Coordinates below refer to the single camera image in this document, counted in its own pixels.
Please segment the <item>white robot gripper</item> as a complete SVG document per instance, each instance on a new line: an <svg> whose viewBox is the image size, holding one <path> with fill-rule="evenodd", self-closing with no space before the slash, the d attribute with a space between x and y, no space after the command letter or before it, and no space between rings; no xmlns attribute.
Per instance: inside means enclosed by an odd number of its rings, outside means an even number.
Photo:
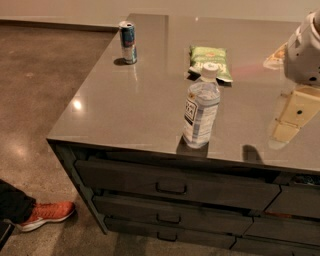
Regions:
<svg viewBox="0 0 320 256"><path fill-rule="evenodd" d="M288 96L272 137L290 142L320 111L320 9L306 16L287 42L285 76L301 86Z"/></svg>

